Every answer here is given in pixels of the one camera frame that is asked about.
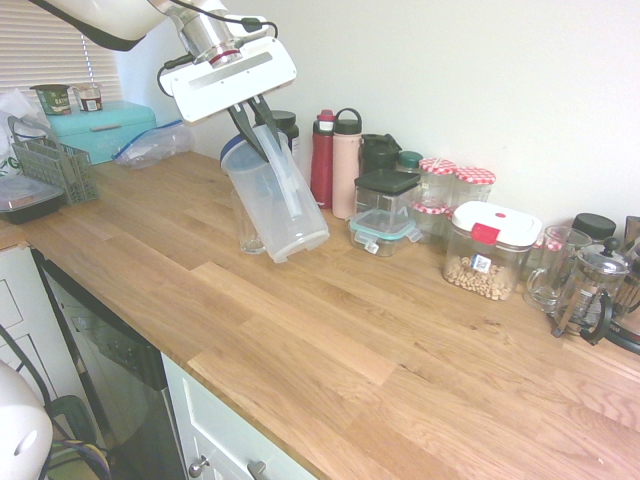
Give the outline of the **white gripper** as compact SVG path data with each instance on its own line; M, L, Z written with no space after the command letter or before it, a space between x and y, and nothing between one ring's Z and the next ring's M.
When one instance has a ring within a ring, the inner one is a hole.
M240 53L242 57L231 63L213 66L202 62L170 71L160 82L187 122L198 122L228 108L239 134L268 162L241 102L247 100L255 117L278 139L276 121L262 94L294 81L297 70L282 43L273 37L250 41Z

